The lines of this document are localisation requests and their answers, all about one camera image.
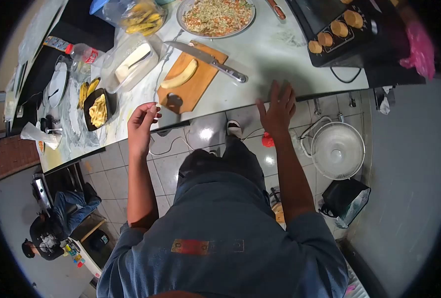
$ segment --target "white marble countertop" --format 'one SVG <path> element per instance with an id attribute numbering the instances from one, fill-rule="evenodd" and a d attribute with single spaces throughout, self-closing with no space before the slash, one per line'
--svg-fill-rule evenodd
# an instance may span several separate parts
<path id="1" fill-rule="evenodd" d="M 138 105 L 159 101 L 156 93 L 158 86 L 181 54 L 181 51 L 162 44 L 163 41 L 175 39 L 188 43 L 191 40 L 196 40 L 222 51 L 229 56 L 225 64 L 247 75 L 249 80 L 242 84 L 225 74 L 218 73 L 192 112 L 186 112 L 179 116 L 162 108 L 163 117 L 158 123 L 152 125 L 152 130 L 180 121 L 252 105 L 256 98 L 266 100 L 273 79 L 289 80 L 297 96 L 367 89 L 369 87 L 364 70 L 355 81 L 345 84 L 337 80 L 329 68 L 313 67 L 308 56 L 306 39 L 295 16 L 285 0 L 277 0 L 277 3 L 285 12 L 286 20 L 279 20 L 266 1 L 256 1 L 256 17 L 248 29 L 229 38 L 212 40 L 200 38 L 181 30 L 176 20 L 176 9 L 180 0 L 165 5 L 164 8 L 169 12 L 168 18 L 164 26 L 149 38 L 159 54 L 158 65 L 133 90 L 118 94 L 118 107 L 115 114 L 104 126 L 95 131 L 98 138 L 97 144 L 82 148 L 86 142 L 81 139 L 88 137 L 88 135 L 80 127 L 78 129 L 73 127 L 73 132 L 79 137 L 68 136 L 64 138 L 66 144 L 60 145 L 56 150 L 60 151 L 60 154 L 57 154 L 57 161 L 44 161 L 43 159 L 50 158 L 46 153 L 41 156 L 44 172 L 128 137 L 126 123 L 129 116 Z M 128 36 L 122 32 L 117 36 L 118 41 L 124 38 L 128 38 Z M 91 77 L 96 77 L 99 69 L 92 67 L 91 72 Z M 339 77 L 348 79 L 355 75 L 357 69 L 338 67 L 335 68 L 335 72 Z M 63 108 L 65 113 L 61 114 L 61 118 L 66 117 L 70 121 L 66 119 L 61 119 L 61 121 L 65 125 L 69 125 L 71 122 L 81 126 L 84 122 L 81 111 L 78 111 L 78 116 L 81 116 L 82 121 L 75 119 L 77 116 L 75 106 L 78 102 L 77 88 L 79 86 L 78 83 L 71 80 L 70 85 L 69 96 L 65 96 L 60 103 L 60 106 L 65 107 Z"/>

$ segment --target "red bottle cap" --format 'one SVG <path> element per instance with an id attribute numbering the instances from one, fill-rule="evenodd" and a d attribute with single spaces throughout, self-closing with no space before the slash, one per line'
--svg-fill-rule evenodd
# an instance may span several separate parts
<path id="1" fill-rule="evenodd" d="M 66 53 L 66 54 L 70 54 L 72 50 L 73 50 L 73 44 L 70 43 L 70 44 L 68 44 L 68 46 L 66 47 L 66 49 L 65 49 L 65 53 Z"/>

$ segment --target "tile floor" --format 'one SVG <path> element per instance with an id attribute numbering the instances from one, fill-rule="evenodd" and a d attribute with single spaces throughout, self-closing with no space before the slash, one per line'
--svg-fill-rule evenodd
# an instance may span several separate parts
<path id="1" fill-rule="evenodd" d="M 315 205 L 321 199 L 321 194 L 330 184 L 331 180 L 323 176 L 315 166 L 312 159 L 307 157 L 300 149 L 296 140 L 314 121 L 323 115 L 337 120 L 338 113 L 342 112 L 345 122 L 354 126 L 363 134 L 363 116 L 361 111 L 360 92 L 352 94 L 356 100 L 356 107 L 349 107 L 348 93 L 327 96 L 319 99 L 320 116 L 314 113 L 313 101 L 296 103 L 295 116 L 291 120 L 290 134 L 294 138 L 297 157 L 307 176 L 310 189 L 315 198 Z M 240 109 L 220 112 L 192 120 L 190 126 L 174 129 L 168 135 L 161 137 L 153 134 L 151 152 L 148 156 L 148 168 L 151 175 L 154 192 L 158 201 L 159 215 L 163 216 L 172 206 L 176 192 L 177 172 L 189 155 L 189 148 L 178 139 L 170 150 L 172 141 L 181 137 L 187 140 L 194 148 L 207 151 L 217 150 L 222 154 L 225 150 L 225 125 L 227 120 L 237 120 L 243 127 L 245 145 L 257 155 L 265 175 L 266 188 L 278 185 L 277 155 L 275 148 L 262 146 L 261 139 L 264 133 L 255 105 Z M 119 229 L 126 222 L 126 206 L 128 198 L 128 141 L 120 141 L 106 147 L 106 151 L 87 157 L 80 162 L 86 182 L 90 182 L 103 200 L 98 207 L 98 212 L 107 219 L 105 228 L 115 238 L 119 237 Z M 325 219 L 335 238 L 341 238 L 346 230 L 335 227 L 331 219 Z"/>

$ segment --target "brick wall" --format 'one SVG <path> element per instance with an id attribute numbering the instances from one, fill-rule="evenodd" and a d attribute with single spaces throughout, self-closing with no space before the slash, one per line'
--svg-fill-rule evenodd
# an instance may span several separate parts
<path id="1" fill-rule="evenodd" d="M 0 179 L 39 163 L 35 141 L 19 135 L 0 139 Z"/>

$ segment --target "blue t-shirt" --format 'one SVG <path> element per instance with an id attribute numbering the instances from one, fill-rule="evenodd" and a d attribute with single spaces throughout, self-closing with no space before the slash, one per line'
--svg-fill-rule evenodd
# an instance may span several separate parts
<path id="1" fill-rule="evenodd" d="M 284 231 L 264 200 L 234 173 L 182 184 L 149 231 L 122 227 L 97 296 L 343 297 L 347 265 L 322 215 L 299 215 Z"/>

